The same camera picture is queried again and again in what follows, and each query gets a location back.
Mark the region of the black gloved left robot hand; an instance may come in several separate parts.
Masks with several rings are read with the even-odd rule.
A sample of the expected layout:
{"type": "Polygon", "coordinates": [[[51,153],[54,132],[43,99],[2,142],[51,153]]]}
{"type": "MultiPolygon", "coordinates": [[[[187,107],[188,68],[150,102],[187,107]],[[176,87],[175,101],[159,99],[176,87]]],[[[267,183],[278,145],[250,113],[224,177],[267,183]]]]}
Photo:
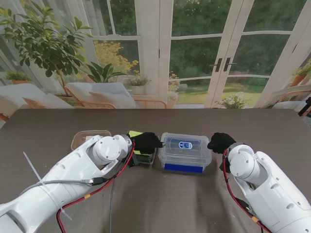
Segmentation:
{"type": "Polygon", "coordinates": [[[141,154],[153,154],[157,148],[164,147],[164,143],[159,140],[155,133],[145,132],[131,137],[135,144],[135,150],[141,154]]]}

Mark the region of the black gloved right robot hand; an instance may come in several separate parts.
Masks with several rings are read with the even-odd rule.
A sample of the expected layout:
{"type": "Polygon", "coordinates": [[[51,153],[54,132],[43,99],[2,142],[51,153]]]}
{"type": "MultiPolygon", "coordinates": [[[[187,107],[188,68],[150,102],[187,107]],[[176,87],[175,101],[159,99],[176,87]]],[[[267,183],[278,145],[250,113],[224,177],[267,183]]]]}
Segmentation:
{"type": "Polygon", "coordinates": [[[223,154],[224,151],[229,148],[236,141],[226,133],[215,133],[211,137],[211,141],[208,143],[207,148],[214,153],[223,154]]]}

